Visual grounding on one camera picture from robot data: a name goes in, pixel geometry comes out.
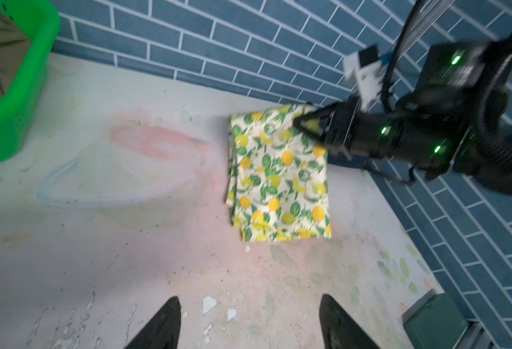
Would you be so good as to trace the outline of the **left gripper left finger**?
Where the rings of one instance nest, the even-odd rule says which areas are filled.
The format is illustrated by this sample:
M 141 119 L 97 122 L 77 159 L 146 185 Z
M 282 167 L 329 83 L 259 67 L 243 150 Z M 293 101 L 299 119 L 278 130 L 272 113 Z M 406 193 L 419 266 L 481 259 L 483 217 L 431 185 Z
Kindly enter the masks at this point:
M 177 349 L 181 319 L 179 298 L 173 296 L 125 346 L 125 349 Z

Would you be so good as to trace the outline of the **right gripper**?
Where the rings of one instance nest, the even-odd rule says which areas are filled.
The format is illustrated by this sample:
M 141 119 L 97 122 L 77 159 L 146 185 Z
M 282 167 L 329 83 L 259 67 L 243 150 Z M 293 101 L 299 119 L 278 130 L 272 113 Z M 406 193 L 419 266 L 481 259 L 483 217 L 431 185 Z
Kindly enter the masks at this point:
M 500 129 L 511 69 L 509 41 L 437 44 L 415 89 L 390 111 L 362 111 L 352 97 L 297 116 L 292 125 L 337 151 L 396 158 L 423 170 L 503 168 L 512 164 L 512 144 Z

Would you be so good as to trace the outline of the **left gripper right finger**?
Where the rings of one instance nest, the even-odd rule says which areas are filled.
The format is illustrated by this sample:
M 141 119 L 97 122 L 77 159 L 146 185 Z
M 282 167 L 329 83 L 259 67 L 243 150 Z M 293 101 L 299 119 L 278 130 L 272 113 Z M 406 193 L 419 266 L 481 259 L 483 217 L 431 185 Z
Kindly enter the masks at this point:
M 380 348 L 330 295 L 322 295 L 319 320 L 326 349 Z

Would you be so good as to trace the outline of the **yellow lemon print skirt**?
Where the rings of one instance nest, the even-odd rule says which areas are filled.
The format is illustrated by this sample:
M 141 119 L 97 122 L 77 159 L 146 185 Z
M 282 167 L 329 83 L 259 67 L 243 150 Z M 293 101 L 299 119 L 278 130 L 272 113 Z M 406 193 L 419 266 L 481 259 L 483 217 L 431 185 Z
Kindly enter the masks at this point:
M 228 196 L 245 242 L 331 238 L 327 150 L 295 128 L 314 106 L 231 115 Z

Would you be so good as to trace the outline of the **dark blue denim skirt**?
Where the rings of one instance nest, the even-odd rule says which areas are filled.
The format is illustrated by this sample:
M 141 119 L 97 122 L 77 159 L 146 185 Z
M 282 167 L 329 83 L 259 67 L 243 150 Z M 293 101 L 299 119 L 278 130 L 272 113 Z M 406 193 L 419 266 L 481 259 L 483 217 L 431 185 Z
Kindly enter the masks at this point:
M 366 170 L 368 158 L 366 156 L 350 155 L 349 157 L 330 153 L 327 157 L 327 163 L 339 167 Z

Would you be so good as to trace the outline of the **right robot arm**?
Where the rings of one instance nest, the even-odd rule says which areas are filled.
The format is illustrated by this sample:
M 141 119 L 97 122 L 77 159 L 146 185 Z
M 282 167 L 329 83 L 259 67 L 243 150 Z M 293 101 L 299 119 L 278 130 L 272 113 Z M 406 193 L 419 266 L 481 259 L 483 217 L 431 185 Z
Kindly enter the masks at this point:
M 500 123 L 511 70 L 510 42 L 438 44 L 392 111 L 367 112 L 350 97 L 293 124 L 336 154 L 403 161 L 427 180 L 457 172 L 512 196 L 512 126 Z

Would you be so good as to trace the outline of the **dark green pad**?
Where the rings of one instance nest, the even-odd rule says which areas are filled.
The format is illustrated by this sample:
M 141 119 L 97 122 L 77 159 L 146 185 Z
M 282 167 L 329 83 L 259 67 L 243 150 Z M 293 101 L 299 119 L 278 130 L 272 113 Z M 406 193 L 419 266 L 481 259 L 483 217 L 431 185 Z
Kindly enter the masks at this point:
M 429 292 L 402 316 L 413 348 L 455 348 L 469 324 L 447 293 Z

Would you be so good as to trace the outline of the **green plastic basket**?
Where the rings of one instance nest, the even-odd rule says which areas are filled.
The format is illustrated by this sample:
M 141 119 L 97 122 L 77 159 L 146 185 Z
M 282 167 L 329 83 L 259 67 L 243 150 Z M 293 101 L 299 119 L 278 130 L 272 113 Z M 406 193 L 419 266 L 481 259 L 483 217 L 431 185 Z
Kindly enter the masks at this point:
M 0 1 L 0 162 L 23 145 L 60 29 L 49 1 Z

